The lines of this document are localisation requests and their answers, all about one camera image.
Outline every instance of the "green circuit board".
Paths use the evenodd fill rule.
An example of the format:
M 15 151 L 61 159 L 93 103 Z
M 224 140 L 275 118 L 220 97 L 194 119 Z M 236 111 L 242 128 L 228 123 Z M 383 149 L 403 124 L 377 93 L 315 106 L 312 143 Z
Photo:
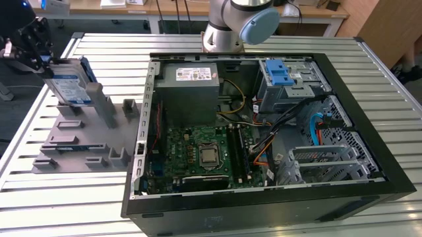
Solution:
M 247 182 L 235 182 L 230 151 L 227 147 L 226 127 L 184 127 L 170 128 L 167 131 L 167 154 L 163 163 L 164 177 L 187 177 L 192 175 L 227 175 L 230 188 L 260 187 L 263 185 L 260 169 L 250 171 L 251 179 Z M 240 128 L 246 147 L 254 143 L 252 131 L 248 126 Z M 200 149 L 204 146 L 218 147 L 218 165 L 204 167 L 200 162 Z M 171 180 L 162 179 L 156 183 L 160 193 L 176 192 L 171 188 Z

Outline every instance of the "ram slot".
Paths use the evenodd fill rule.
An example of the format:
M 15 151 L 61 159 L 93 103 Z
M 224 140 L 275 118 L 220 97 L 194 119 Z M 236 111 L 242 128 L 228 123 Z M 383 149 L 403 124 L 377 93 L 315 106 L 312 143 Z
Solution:
M 242 183 L 243 181 L 247 180 L 247 172 L 246 172 L 246 167 L 244 167 L 244 159 L 243 159 L 243 151 L 242 151 L 243 141 L 240 140 L 242 137 L 239 136 L 240 134 L 239 128 L 228 127 L 226 129 L 226 134 L 227 134 L 232 178 L 235 182 Z
M 239 133 L 239 144 L 240 144 L 240 149 L 242 149 L 243 169 L 246 172 L 247 179 L 251 179 L 252 177 L 250 176 L 251 169 L 250 169 L 248 151 L 246 149 L 246 144 L 244 144 L 243 135 L 242 135 L 242 129 L 238 129 L 238 133 Z

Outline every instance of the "metal slatted table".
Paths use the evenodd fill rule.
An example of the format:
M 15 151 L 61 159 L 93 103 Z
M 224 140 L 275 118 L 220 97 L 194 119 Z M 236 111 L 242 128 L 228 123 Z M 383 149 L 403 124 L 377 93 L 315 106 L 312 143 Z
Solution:
M 199 52 L 199 35 L 79 34 L 63 57 L 85 55 L 113 102 L 142 102 L 150 52 Z M 326 53 L 406 174 L 422 188 L 422 108 L 365 43 L 351 38 L 272 37 L 247 52 Z M 0 235 L 142 236 L 120 218 L 125 172 L 32 174 L 59 114 L 44 86 L 0 160 Z M 232 236 L 422 236 L 422 191 L 335 222 L 252 229 Z

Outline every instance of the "workbench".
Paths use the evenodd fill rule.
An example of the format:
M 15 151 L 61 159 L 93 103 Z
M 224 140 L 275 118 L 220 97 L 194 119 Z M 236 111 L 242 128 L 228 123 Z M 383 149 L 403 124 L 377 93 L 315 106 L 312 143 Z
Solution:
M 143 100 L 151 52 L 200 52 L 198 35 L 75 34 L 63 58 L 85 55 L 115 103 Z M 419 190 L 343 221 L 203 236 L 422 235 L 422 107 L 363 42 L 353 38 L 271 37 L 247 52 L 326 53 L 389 149 Z M 0 160 L 0 232 L 7 236 L 138 237 L 120 218 L 125 172 L 32 174 L 32 162 L 59 114 L 47 86 Z
M 37 16 L 48 19 L 89 19 L 89 20 L 148 20 L 151 33 L 159 34 L 159 8 L 156 0 L 148 0 L 146 5 L 127 4 L 125 8 L 100 9 L 101 0 L 69 0 L 71 14 L 68 16 L 47 13 L 41 10 L 37 0 L 29 0 L 31 6 Z M 187 10 L 184 1 L 178 0 L 180 20 L 187 21 Z M 187 0 L 190 15 L 192 21 L 208 21 L 208 3 Z M 171 0 L 159 0 L 159 6 L 164 20 L 178 20 L 176 4 Z M 276 7 L 282 14 L 283 7 Z M 300 6 L 303 24 L 327 24 L 324 37 L 334 37 L 342 25 L 343 20 L 349 17 L 346 10 L 339 7 L 331 11 L 314 6 Z M 298 23 L 298 17 L 280 17 L 280 23 Z

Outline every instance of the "wall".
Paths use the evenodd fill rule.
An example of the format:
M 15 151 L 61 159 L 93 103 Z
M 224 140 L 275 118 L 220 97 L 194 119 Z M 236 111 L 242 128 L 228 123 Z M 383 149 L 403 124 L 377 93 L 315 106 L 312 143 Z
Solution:
M 359 36 L 389 68 L 422 35 L 422 0 L 344 0 L 336 36 Z
M 349 12 L 336 36 L 357 36 L 379 0 L 343 0 L 342 7 Z

